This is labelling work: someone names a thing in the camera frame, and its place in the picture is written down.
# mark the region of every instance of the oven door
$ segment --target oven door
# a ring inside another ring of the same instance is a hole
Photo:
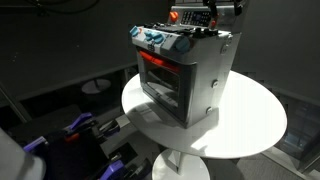
[[[172,70],[159,64],[144,60],[145,85],[150,88],[152,95],[157,100],[173,111],[176,111],[179,104],[179,75]]]
[[[195,65],[139,52],[141,85],[144,92],[183,125],[192,99]]]

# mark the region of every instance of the white round table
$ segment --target white round table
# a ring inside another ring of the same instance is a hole
[[[277,143],[287,127],[286,113],[278,99],[259,83],[233,71],[219,110],[188,129],[143,93],[139,75],[124,88],[122,106],[139,131],[173,150],[158,156],[153,180],[209,179],[199,156],[233,159],[258,154]]]

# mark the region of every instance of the blue knob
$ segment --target blue knob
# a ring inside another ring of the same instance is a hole
[[[151,32],[150,31],[146,31],[146,32],[144,32],[144,34],[146,35],[145,40],[146,41],[151,41],[151,39],[152,39]]]
[[[139,29],[137,28],[137,26],[134,26],[131,30],[130,30],[130,34],[132,37],[137,36],[139,33]]]
[[[152,33],[151,36],[152,36],[152,39],[154,40],[154,42],[155,42],[156,44],[160,44],[160,43],[162,43],[163,40],[164,40],[163,35],[160,34],[160,33]]]
[[[187,37],[184,37],[181,39],[177,44],[176,48],[179,52],[185,53],[189,50],[190,48],[190,41]]]

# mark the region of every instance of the gray metal panel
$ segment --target gray metal panel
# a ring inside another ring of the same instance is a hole
[[[197,2],[197,0],[184,0],[185,3]]]
[[[233,70],[254,72],[281,93],[320,105],[319,5],[251,1]]]
[[[21,100],[131,66],[130,28],[167,17],[163,0],[100,1],[77,15],[0,16],[0,81]]]

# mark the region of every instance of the table pedestal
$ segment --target table pedestal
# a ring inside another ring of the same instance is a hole
[[[152,179],[210,180],[210,175],[207,166],[200,157],[167,149],[154,162]]]

